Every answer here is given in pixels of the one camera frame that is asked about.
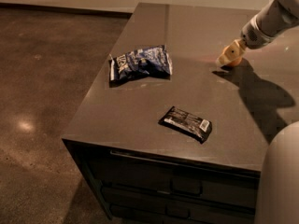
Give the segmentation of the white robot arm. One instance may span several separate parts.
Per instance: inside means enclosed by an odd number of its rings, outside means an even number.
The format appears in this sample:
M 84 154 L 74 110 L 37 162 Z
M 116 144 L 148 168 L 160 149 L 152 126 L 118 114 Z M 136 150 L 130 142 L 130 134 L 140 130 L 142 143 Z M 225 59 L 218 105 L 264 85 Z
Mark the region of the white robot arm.
M 272 0 L 226 47 L 217 64 L 240 64 L 246 49 L 270 44 L 299 25 L 299 0 Z M 263 161 L 254 224 L 299 224 L 299 122 L 282 129 Z

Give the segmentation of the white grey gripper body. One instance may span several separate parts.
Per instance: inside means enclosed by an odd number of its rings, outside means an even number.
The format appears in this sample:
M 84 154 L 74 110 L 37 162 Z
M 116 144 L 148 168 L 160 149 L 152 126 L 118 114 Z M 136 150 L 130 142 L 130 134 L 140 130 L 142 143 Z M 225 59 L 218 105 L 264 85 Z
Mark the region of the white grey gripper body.
M 241 38 L 249 49 L 260 49 L 277 36 L 277 21 L 269 16 L 255 15 L 241 30 Z

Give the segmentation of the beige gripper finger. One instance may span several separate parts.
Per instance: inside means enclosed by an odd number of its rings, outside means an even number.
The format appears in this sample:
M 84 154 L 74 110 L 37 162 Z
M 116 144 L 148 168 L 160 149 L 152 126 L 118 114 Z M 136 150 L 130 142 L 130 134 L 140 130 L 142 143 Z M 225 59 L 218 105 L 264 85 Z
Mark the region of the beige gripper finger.
M 246 44 L 244 40 L 236 39 L 223 50 L 222 54 L 216 60 L 216 64 L 218 66 L 237 66 L 240 64 L 245 52 Z

